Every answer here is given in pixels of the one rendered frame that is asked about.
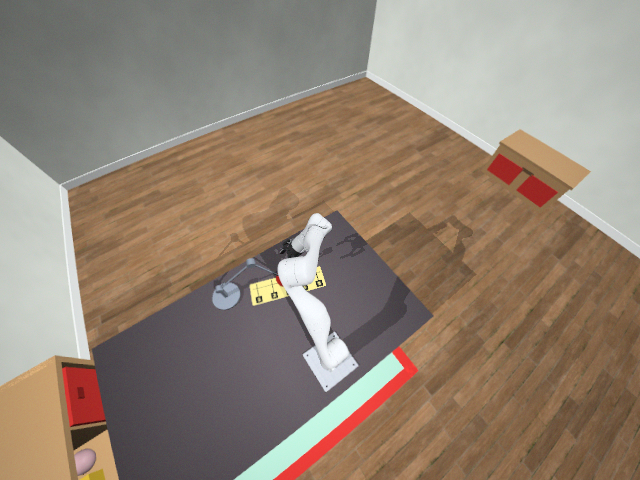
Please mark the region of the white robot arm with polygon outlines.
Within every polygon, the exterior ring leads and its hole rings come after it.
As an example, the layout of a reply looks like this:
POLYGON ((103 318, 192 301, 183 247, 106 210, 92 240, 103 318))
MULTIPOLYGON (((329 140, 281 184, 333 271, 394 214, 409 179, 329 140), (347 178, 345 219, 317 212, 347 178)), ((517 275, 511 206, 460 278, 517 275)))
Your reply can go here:
POLYGON ((319 213, 313 214, 305 229, 292 241, 295 251, 299 253, 306 251, 307 254, 283 259, 278 264, 279 279, 297 307, 316 345, 322 367, 329 368, 330 372, 349 356, 348 348, 337 337, 327 343, 331 324, 328 312, 324 304, 307 292, 303 286, 314 281, 320 246, 323 238, 331 230, 332 225, 329 221, 319 213))

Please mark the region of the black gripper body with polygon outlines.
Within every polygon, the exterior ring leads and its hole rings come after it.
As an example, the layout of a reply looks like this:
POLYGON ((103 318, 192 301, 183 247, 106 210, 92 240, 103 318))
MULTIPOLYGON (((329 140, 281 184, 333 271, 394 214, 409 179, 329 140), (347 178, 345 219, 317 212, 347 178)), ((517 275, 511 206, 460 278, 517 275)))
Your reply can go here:
POLYGON ((289 255, 289 253, 291 253, 291 258, 298 257, 298 256, 300 256, 302 254, 302 253, 299 253, 299 252, 297 252, 297 251, 295 251, 293 249, 292 242, 289 244, 288 248, 289 248, 289 251, 287 251, 287 255, 289 255))

